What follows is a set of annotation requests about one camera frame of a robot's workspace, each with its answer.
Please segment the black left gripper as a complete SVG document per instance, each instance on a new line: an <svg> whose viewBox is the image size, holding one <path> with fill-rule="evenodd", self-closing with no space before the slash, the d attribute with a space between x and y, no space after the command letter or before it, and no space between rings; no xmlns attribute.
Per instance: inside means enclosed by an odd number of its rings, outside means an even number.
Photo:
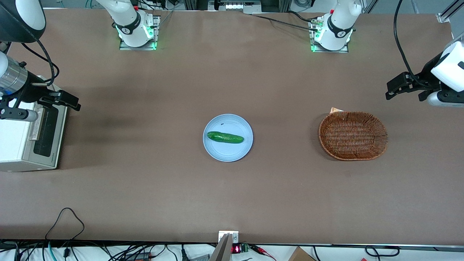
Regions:
<svg viewBox="0 0 464 261"><path fill-rule="evenodd" d="M392 80L388 81L387 92L385 93L386 100L393 99L396 95L410 93L417 90L424 90L418 94L420 102L428 100L432 91L450 90L450 88L442 83L436 76L431 73L432 68L439 62L443 53L437 54L434 58L428 61L422 68L422 71L416 74L416 81L408 72L402 72Z"/></svg>

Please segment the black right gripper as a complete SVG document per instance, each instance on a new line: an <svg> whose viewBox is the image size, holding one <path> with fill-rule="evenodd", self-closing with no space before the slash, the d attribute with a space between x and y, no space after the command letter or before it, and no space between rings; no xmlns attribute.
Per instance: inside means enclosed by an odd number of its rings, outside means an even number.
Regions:
<svg viewBox="0 0 464 261"><path fill-rule="evenodd" d="M67 106L75 111L80 111L81 104L79 98L64 91L53 91L48 89L47 84L44 86L34 86L33 84L43 84L43 79L33 73L28 73L28 78L16 96L15 105L19 106L24 103L38 103L46 108L53 108L54 102L58 105Z"/></svg>

